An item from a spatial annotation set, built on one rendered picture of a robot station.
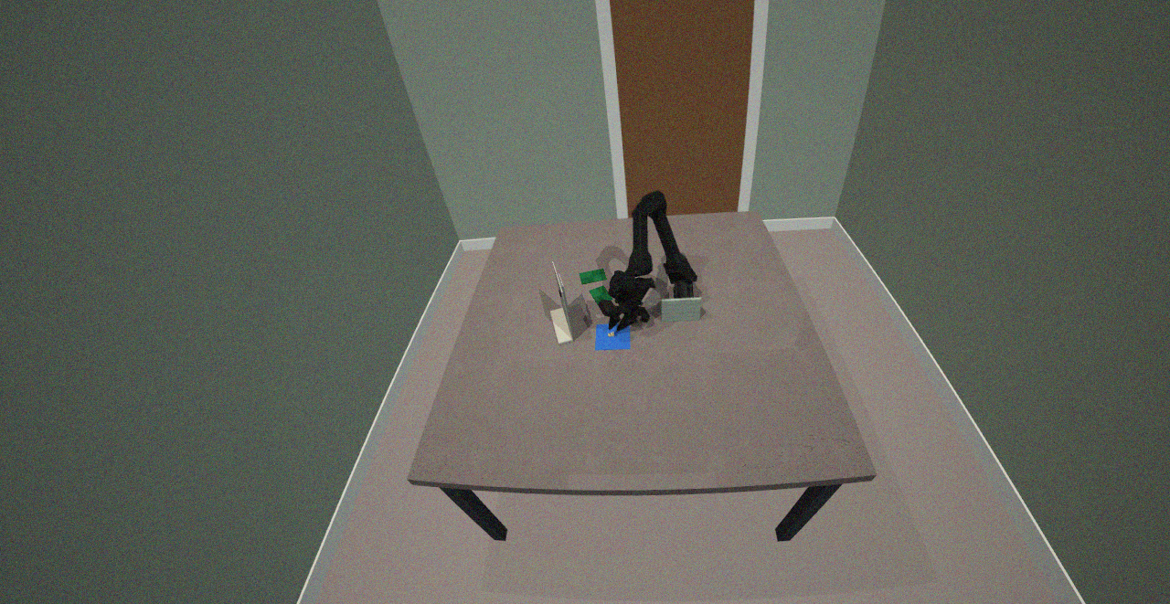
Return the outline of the blue square mat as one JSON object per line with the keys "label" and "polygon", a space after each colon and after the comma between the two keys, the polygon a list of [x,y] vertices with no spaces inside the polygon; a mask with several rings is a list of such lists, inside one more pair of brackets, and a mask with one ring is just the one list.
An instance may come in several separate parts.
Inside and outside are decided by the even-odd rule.
{"label": "blue square mat", "polygon": [[[596,350],[612,350],[612,349],[629,349],[631,346],[631,331],[629,327],[617,331],[617,323],[610,330],[608,324],[597,324],[596,327]],[[617,331],[617,336],[610,337],[610,332]]]}

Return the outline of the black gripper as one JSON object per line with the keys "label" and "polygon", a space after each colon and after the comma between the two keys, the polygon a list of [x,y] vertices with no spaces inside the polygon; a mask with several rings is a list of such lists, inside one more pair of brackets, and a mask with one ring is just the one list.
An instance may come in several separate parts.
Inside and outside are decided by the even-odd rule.
{"label": "black gripper", "polygon": [[[620,322],[617,327],[617,331],[625,329],[626,327],[638,323],[638,316],[641,316],[641,323],[647,323],[649,315],[644,307],[642,300],[633,298],[631,294],[625,294],[621,301],[618,301],[619,307],[615,307],[610,300],[601,300],[599,307],[601,307],[601,313],[605,316],[610,316],[610,330]],[[620,315],[622,320],[620,321]]]}

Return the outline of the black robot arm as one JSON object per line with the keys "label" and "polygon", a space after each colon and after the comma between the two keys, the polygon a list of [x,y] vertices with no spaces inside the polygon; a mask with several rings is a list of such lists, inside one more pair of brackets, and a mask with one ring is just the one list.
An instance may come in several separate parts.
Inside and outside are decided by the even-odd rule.
{"label": "black robot arm", "polygon": [[674,287],[674,298],[694,298],[693,281],[697,280],[697,273],[691,270],[688,260],[681,250],[677,250],[675,236],[667,219],[667,201],[660,191],[653,191],[649,195],[641,197],[641,203],[635,206],[633,217],[633,250],[629,258],[628,270],[615,270],[610,280],[610,296],[615,298],[615,303],[631,294],[633,298],[642,300],[649,288],[655,288],[653,277],[639,277],[653,272],[653,259],[648,250],[647,240],[647,217],[653,220],[655,229],[667,255],[665,262],[665,274],[668,275],[670,284]]}

